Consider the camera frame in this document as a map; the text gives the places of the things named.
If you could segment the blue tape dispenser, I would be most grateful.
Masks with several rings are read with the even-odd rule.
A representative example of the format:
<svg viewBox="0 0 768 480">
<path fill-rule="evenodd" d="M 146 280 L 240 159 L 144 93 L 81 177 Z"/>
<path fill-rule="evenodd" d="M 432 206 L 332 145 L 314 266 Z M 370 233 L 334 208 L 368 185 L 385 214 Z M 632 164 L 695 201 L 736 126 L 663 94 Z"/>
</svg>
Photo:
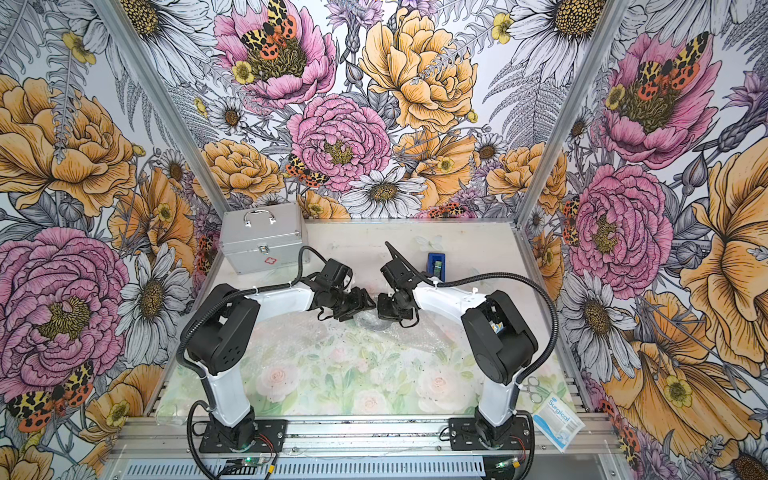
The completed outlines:
<svg viewBox="0 0 768 480">
<path fill-rule="evenodd" d="M 430 252 L 427 255 L 427 275 L 441 282 L 445 281 L 446 255 L 444 253 Z"/>
</svg>

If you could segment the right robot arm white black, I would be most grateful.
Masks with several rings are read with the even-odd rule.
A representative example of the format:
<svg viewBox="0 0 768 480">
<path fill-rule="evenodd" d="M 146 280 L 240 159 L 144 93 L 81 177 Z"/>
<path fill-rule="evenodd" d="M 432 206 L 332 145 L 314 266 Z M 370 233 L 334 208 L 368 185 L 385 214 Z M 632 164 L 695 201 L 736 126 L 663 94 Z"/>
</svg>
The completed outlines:
<svg viewBox="0 0 768 480">
<path fill-rule="evenodd" d="M 476 365 L 485 375 L 483 392 L 475 409 L 478 441 L 488 449 L 499 449 L 512 437 L 519 418 L 529 424 L 530 414 L 517 408 L 521 385 L 555 350 L 560 324 L 557 309 L 547 290 L 516 273 L 491 272 L 444 282 L 418 271 L 391 243 L 385 244 L 391 260 L 381 268 L 392 292 L 377 300 L 377 315 L 412 328 L 422 312 L 453 320 L 463 328 Z M 538 340 L 512 298 L 501 290 L 478 293 L 463 285 L 481 280 L 502 279 L 531 288 L 546 303 L 551 321 L 546 346 Z"/>
</svg>

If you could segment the clear bubble wrap sheet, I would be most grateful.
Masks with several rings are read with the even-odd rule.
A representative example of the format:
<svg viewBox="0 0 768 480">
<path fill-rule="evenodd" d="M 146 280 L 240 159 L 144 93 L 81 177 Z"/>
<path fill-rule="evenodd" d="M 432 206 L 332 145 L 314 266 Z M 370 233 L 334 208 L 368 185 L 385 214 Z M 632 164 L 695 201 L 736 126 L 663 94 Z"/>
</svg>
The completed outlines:
<svg viewBox="0 0 768 480">
<path fill-rule="evenodd" d="M 415 327 L 398 323 L 383 332 L 360 328 L 353 319 L 319 321 L 319 311 L 284 314 L 257 322 L 248 353 L 260 361 L 316 362 L 322 367 L 356 366 L 473 372 L 476 362 L 459 325 L 423 312 Z"/>
</svg>

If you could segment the blue yellow patterned bowl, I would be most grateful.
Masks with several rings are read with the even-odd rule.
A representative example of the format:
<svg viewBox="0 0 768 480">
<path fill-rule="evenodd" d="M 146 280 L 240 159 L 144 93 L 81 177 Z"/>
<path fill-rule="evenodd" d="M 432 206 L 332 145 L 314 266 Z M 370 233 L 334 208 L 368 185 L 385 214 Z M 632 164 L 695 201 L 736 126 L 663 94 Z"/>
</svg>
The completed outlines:
<svg viewBox="0 0 768 480">
<path fill-rule="evenodd" d="M 383 332 L 394 325 L 394 321 L 381 319 L 375 309 L 356 313 L 353 320 L 360 327 L 372 332 Z"/>
</svg>

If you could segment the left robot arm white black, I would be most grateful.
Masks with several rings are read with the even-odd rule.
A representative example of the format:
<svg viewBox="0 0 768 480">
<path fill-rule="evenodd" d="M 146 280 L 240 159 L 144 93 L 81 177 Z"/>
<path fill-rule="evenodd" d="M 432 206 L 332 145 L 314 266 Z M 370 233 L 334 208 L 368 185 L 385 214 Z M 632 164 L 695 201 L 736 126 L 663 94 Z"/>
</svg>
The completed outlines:
<svg viewBox="0 0 768 480">
<path fill-rule="evenodd" d="M 303 246 L 289 282 L 250 289 L 221 283 L 211 290 L 181 333 L 176 361 L 200 379 L 218 443 L 245 451 L 257 438 L 240 368 L 257 322 L 313 310 L 343 322 L 375 309 L 370 294 L 353 287 L 352 279 L 350 267 Z"/>
</svg>

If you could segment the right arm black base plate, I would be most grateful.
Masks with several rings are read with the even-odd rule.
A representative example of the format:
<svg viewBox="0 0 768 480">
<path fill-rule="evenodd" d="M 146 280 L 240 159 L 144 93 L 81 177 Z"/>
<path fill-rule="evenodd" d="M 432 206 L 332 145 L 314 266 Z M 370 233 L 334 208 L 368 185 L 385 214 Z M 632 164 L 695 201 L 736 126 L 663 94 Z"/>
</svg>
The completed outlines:
<svg viewBox="0 0 768 480">
<path fill-rule="evenodd" d="M 480 417 L 453 417 L 448 420 L 448 434 L 453 451 L 529 451 L 535 446 L 533 427 L 522 415 L 510 417 L 501 426 Z"/>
</svg>

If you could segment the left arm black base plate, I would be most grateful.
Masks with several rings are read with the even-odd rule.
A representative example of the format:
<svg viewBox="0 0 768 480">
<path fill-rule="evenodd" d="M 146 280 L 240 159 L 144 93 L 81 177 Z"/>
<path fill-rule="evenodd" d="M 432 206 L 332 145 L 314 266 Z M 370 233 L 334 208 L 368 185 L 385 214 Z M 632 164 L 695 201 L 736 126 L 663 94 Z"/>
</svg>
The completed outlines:
<svg viewBox="0 0 768 480">
<path fill-rule="evenodd" d="M 200 441 L 204 454 L 280 453 L 286 438 L 288 421 L 283 419 L 243 419 L 228 427 L 218 420 L 209 421 Z"/>
</svg>

